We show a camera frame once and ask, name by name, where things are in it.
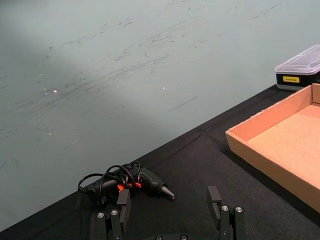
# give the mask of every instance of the gray wall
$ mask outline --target gray wall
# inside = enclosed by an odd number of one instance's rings
[[[319,7],[1,1],[0,230],[273,85],[320,42]]]

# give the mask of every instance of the black fabric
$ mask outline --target black fabric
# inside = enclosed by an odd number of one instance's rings
[[[176,200],[132,196],[125,239],[176,233],[214,239],[206,202],[211,185],[224,204],[243,207],[249,240],[320,239],[320,214],[234,155],[225,137],[228,128],[291,93],[273,86],[138,159],[168,183]],[[97,211],[76,192],[1,232],[0,239],[93,240]]]

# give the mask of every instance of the cardboard box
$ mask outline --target cardboard box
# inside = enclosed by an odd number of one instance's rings
[[[230,149],[320,213],[320,84],[226,131]]]

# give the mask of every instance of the plastic storage box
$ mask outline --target plastic storage box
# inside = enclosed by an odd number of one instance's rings
[[[280,89],[300,90],[320,83],[320,45],[303,51],[275,68],[276,85]]]

